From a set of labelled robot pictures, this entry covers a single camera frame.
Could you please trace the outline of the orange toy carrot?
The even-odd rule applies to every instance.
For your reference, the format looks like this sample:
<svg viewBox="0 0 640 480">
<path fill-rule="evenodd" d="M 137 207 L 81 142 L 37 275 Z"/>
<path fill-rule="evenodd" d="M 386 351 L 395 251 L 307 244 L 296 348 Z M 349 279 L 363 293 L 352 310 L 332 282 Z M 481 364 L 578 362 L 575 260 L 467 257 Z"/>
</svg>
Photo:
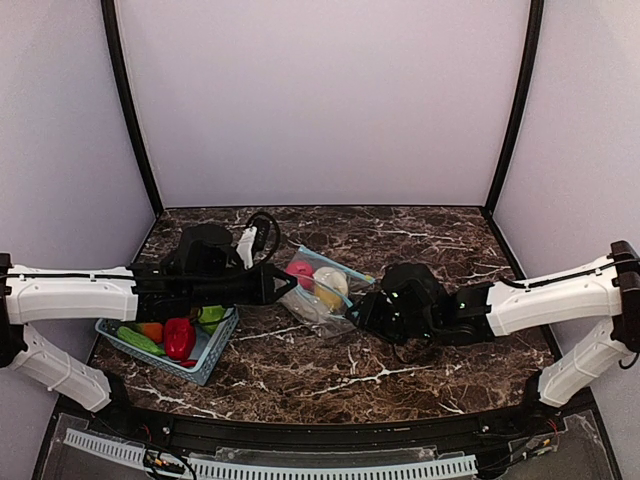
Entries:
<svg viewBox="0 0 640 480">
<path fill-rule="evenodd" d="M 161 344 L 164 340 L 164 326 L 158 322 L 134 323 L 131 329 L 149 338 L 155 344 Z"/>
</svg>

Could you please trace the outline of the large clear zip bag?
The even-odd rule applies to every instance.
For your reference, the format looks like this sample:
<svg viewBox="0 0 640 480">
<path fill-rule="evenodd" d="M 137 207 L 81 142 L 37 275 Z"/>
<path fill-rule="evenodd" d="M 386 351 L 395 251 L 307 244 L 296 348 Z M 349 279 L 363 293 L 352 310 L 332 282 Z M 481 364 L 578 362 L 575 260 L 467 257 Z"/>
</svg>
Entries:
<svg viewBox="0 0 640 480">
<path fill-rule="evenodd" d="M 316 324 L 343 319 L 356 295 L 375 283 L 372 276 L 305 246 L 298 248 L 285 272 L 296 278 L 297 286 L 280 302 L 298 318 Z"/>
</svg>

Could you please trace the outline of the light blue plastic basket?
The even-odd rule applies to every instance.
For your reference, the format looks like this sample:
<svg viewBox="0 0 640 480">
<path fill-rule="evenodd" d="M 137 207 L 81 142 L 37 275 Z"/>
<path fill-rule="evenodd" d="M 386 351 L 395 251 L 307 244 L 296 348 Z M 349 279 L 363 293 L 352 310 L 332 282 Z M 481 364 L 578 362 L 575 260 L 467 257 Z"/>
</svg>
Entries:
<svg viewBox="0 0 640 480">
<path fill-rule="evenodd" d="M 216 366 L 238 320 L 238 312 L 232 308 L 224 311 L 221 321 L 215 324 L 216 330 L 212 335 L 206 333 L 200 326 L 196 327 L 195 347 L 189 357 L 189 360 L 195 362 L 194 366 L 181 366 L 167 356 L 154 355 L 120 339 L 117 336 L 117 329 L 122 326 L 122 323 L 117 320 L 100 319 L 95 324 L 95 330 L 117 350 L 174 376 L 203 386 Z"/>
</svg>

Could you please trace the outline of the small clear zip bag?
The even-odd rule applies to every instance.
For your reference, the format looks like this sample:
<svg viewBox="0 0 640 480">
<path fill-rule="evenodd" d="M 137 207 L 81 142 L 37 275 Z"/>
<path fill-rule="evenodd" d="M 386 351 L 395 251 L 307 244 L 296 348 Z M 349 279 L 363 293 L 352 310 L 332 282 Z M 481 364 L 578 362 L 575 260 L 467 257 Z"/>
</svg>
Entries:
<svg viewBox="0 0 640 480">
<path fill-rule="evenodd" d="M 305 327 L 316 336 L 324 339 L 351 332 L 355 326 L 345 318 L 346 310 L 354 304 L 347 296 L 343 298 L 343 306 L 337 311 L 330 311 L 315 295 L 314 289 L 307 291 L 297 286 L 286 294 L 279 302 Z"/>
</svg>

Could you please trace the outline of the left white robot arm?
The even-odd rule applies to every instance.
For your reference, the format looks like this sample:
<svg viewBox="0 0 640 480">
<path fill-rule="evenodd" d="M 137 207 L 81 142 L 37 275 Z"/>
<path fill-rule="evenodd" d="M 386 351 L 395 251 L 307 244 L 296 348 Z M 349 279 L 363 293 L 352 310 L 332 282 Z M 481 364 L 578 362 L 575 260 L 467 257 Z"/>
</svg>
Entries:
<svg viewBox="0 0 640 480">
<path fill-rule="evenodd" d="M 98 412 L 118 398 L 114 376 L 93 369 L 45 339 L 41 320 L 164 321 L 197 307 L 271 305 L 297 285 L 268 257 L 255 260 L 267 234 L 249 225 L 239 241 L 230 231 L 186 228 L 158 263 L 94 271 L 41 270 L 1 256 L 1 365 Z"/>
</svg>

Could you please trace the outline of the yellow toy potato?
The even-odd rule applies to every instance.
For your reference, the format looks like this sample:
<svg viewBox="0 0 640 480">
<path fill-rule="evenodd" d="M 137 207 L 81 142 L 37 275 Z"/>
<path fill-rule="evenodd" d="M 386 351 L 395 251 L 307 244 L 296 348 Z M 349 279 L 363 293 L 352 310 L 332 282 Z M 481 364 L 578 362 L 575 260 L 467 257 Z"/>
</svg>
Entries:
<svg viewBox="0 0 640 480">
<path fill-rule="evenodd" d="M 330 310 L 337 311 L 343 306 L 343 298 L 331 289 L 316 285 L 314 295 Z"/>
</svg>

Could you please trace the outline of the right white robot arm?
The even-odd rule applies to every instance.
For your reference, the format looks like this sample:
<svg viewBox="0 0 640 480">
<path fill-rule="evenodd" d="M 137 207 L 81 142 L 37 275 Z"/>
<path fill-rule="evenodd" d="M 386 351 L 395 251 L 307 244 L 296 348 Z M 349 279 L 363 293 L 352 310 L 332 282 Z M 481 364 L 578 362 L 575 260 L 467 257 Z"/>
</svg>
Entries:
<svg viewBox="0 0 640 480">
<path fill-rule="evenodd" d="M 638 357 L 639 255 L 628 242 L 616 241 L 608 255 L 548 278 L 499 280 L 454 293 L 426 265 L 401 263 L 387 269 L 380 291 L 366 294 L 346 316 L 391 344 L 420 339 L 446 346 L 597 318 L 568 354 L 527 382 L 527 404 L 559 409 L 610 367 Z"/>
</svg>

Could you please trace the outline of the large red toy apple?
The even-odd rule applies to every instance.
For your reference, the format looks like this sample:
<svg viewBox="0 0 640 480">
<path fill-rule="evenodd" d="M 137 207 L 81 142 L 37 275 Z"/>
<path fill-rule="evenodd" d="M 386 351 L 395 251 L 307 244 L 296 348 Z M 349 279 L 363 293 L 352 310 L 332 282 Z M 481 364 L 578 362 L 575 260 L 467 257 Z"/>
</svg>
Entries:
<svg viewBox="0 0 640 480">
<path fill-rule="evenodd" d="M 289 263 L 285 272 L 297 279 L 298 285 L 307 291 L 314 289 L 314 268 L 306 261 L 295 260 Z"/>
</svg>

